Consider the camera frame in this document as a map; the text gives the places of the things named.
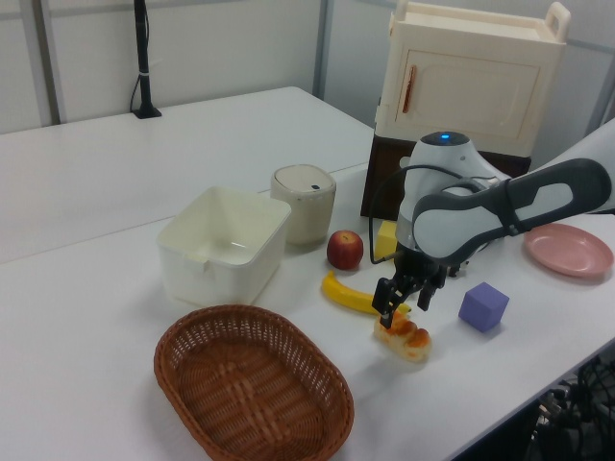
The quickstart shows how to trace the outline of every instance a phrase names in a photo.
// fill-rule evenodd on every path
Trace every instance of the black pole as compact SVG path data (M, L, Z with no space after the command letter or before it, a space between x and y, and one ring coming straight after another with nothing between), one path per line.
M138 118L160 117L162 114L152 104L150 91L150 67L147 60L147 22L145 0L135 0L136 52L138 54L138 75L141 87L141 107L133 110Z

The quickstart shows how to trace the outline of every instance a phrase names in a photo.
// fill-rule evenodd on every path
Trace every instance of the cabinet door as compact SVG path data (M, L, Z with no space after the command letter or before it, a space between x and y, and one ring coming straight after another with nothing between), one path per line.
M516 138L539 68L409 50L395 124Z

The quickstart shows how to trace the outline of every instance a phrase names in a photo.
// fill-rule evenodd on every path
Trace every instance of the wicker basket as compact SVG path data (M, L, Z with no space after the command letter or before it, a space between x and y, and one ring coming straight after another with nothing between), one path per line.
M259 307L186 315L160 339L154 367L214 461L329 459L353 425L341 373L294 325Z

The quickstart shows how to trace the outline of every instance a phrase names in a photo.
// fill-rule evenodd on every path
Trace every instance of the yellow banana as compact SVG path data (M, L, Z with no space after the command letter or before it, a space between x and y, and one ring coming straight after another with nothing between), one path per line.
M373 295L357 291L341 283L333 271L323 278L322 289L327 297L338 303L350 307L351 309L364 312L366 314L380 315L380 313L372 307ZM400 304L398 310L403 314L407 314L410 307L407 304Z

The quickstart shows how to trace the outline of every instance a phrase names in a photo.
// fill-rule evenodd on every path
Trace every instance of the white wall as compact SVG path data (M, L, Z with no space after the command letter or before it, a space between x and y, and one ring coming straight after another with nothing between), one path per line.
M138 71L133 0L45 3L61 120L126 112ZM158 108L289 85L311 92L320 0L146 3Z
M0 133L49 125L34 17L19 0L0 2L0 62Z
M550 0L423 0L423 3L545 17ZM612 85L615 2L561 0L572 15L568 46L534 146L539 166L582 139L599 95ZM330 0L322 97L374 126L388 55L388 22L396 2Z

